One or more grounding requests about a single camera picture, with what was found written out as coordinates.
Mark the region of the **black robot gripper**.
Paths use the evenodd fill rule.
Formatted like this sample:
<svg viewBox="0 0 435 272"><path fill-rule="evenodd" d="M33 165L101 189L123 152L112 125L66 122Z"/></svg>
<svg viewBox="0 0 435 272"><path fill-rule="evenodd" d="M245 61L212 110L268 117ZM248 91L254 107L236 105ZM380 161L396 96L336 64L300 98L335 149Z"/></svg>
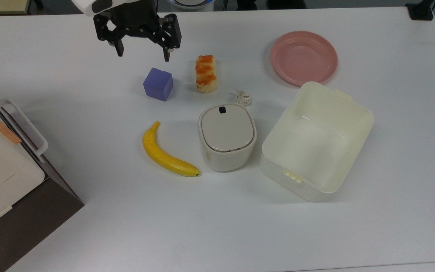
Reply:
<svg viewBox="0 0 435 272"><path fill-rule="evenodd" d="M123 56L122 39L125 35L155 39L163 49L164 61L169 62L174 49L180 48L182 33L176 14L159 17L153 0L110 0L110 20L116 26L112 31L109 18L96 14L93 22L97 38L113 46L119 57Z"/></svg>

